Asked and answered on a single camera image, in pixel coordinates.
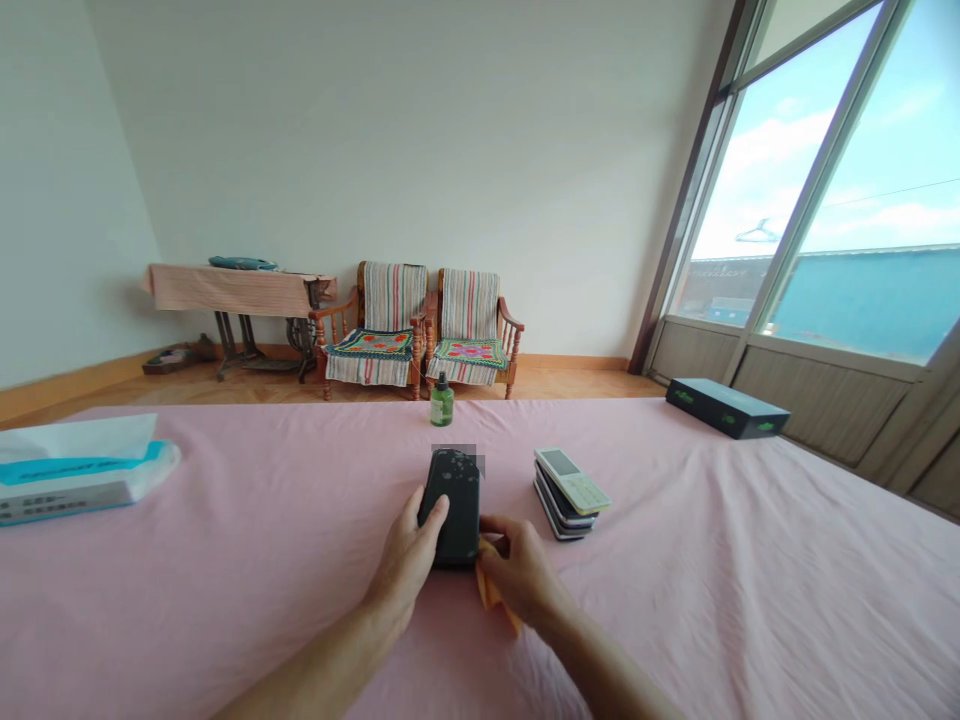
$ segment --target wooden floor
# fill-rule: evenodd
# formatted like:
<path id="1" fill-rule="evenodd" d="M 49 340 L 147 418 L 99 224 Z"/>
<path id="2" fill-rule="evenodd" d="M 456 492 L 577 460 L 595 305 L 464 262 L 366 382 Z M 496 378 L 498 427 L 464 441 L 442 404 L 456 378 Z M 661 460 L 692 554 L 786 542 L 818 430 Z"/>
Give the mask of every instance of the wooden floor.
<path id="1" fill-rule="evenodd" d="M 218 383 L 215 365 L 202 364 L 164 376 L 143 376 L 90 395 L 68 400 L 0 423 L 0 430 L 42 425 L 81 410 L 109 405 L 230 405 L 243 403 L 323 402 L 313 375 L 305 385 L 290 373 L 235 370 Z M 363 387 L 333 381 L 332 402 L 409 402 L 409 388 Z M 459 400 L 503 400 L 504 385 L 480 387 L 453 383 Z M 426 387 L 421 388 L 426 398 Z M 513 399 L 663 397 L 664 388 L 619 370 L 558 370 L 519 367 Z"/>

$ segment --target blue building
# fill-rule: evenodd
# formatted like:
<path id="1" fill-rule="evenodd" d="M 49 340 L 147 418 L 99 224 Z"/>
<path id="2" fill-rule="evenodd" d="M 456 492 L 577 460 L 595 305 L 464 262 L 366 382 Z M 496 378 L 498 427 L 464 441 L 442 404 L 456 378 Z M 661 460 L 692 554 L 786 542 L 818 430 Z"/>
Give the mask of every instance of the blue building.
<path id="1" fill-rule="evenodd" d="M 679 312 L 743 327 L 769 257 L 695 260 Z M 801 254 L 767 332 L 925 363 L 960 318 L 960 244 Z"/>

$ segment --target tissue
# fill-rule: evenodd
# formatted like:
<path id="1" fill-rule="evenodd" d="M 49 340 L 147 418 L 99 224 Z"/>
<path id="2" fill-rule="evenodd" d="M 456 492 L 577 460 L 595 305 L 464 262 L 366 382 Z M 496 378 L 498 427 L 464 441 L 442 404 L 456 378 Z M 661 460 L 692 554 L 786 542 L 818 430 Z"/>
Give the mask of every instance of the tissue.
<path id="1" fill-rule="evenodd" d="M 155 413 L 0 433 L 0 525 L 130 505 L 180 464 Z"/>

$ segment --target window frame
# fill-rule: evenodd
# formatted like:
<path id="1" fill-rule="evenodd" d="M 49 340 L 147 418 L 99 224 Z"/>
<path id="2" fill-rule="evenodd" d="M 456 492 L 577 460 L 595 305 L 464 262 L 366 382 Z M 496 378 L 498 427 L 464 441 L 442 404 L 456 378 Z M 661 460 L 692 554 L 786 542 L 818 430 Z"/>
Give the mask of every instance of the window frame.
<path id="1" fill-rule="evenodd" d="M 810 224 L 826 194 L 833 173 L 856 129 L 880 72 L 896 42 L 914 0 L 851 0 L 799 37 L 751 67 L 759 49 L 758 38 L 769 21 L 774 3 L 768 0 L 738 0 L 714 73 L 706 107 L 701 115 L 694 149 L 687 164 L 680 197 L 671 220 L 667 242 L 651 290 L 647 312 L 631 358 L 630 372 L 649 373 L 663 332 L 664 322 L 691 325 L 711 332 L 736 335 L 738 343 L 723 377 L 730 385 L 747 347 L 763 347 L 797 357 L 817 359 L 840 367 L 861 370 L 915 382 L 925 366 L 861 354 L 836 348 L 821 347 L 796 340 L 763 335 L 767 319 L 774 311 L 790 278 L 800 247 Z M 803 185 L 796 207 L 784 230 L 780 244 L 771 259 L 750 316 L 743 328 L 694 320 L 670 314 L 679 281 L 690 262 L 696 238 L 706 214 L 714 184 L 732 136 L 737 110 L 744 91 L 759 79 L 805 51 L 841 25 L 880 6 L 860 56 L 847 81 L 833 119 L 827 129 L 816 159 Z M 955 344 L 960 334 L 960 321 L 948 335 L 944 345 Z"/>

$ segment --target black box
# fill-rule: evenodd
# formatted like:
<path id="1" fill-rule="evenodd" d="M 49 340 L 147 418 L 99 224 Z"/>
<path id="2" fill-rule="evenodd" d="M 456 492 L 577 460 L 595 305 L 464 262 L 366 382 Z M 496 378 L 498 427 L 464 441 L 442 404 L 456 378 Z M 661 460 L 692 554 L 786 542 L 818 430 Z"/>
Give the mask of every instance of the black box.
<path id="1" fill-rule="evenodd" d="M 790 412 L 706 378 L 675 378 L 667 402 L 734 440 L 773 437 L 783 431 Z"/>

